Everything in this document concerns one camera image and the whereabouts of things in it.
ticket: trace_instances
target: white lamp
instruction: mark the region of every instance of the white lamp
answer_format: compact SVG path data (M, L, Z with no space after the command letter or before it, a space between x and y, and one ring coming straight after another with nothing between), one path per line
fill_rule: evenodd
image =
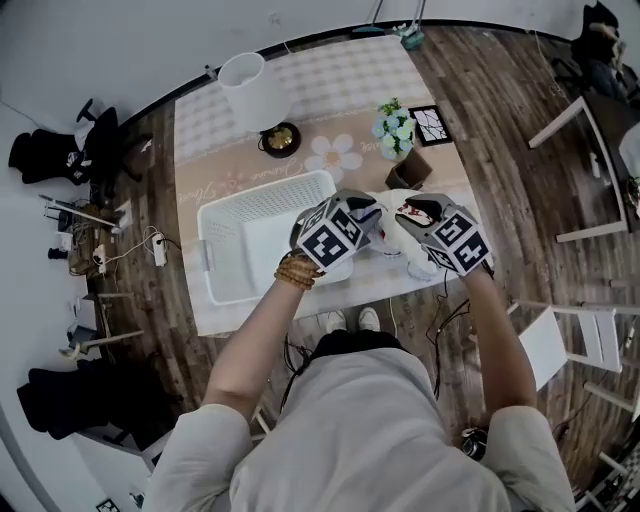
M291 109L289 98L262 55L242 53L231 58L218 80L238 125L262 135L260 149L286 158L300 147L299 130L283 122Z

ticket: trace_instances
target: white laundry basket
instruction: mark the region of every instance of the white laundry basket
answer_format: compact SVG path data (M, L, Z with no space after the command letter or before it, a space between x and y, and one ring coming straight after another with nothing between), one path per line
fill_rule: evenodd
M255 299L273 283L298 215L336 191L327 171L286 178L205 204L198 211L205 278L214 304ZM345 261L316 286L342 281L353 272Z

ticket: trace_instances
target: small brown box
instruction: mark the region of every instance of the small brown box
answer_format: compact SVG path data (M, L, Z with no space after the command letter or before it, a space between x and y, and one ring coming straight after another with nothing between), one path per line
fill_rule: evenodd
M431 166L425 162L420 154L412 149L407 158L396 164L391 169L385 181L387 187L409 188L418 190L422 187L424 180L431 174Z

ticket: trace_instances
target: sneaker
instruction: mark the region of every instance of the sneaker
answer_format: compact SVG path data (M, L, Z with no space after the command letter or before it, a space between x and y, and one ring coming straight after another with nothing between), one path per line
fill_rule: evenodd
M344 313L342 311L332 311L331 313L329 313L324 324L324 328L326 329L327 334L330 334L333 331L338 331L340 329L346 331L347 320L344 317Z
M380 319L378 318L378 313L376 310L369 307L364 308L360 311L360 316L358 317L358 325L360 325L360 330L368 330L380 332Z

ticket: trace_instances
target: lamp base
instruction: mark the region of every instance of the lamp base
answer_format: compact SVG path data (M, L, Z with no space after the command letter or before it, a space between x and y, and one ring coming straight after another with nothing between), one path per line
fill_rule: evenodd
M287 158L293 155L302 142L300 130L291 123L280 123L260 134L258 148L273 158Z

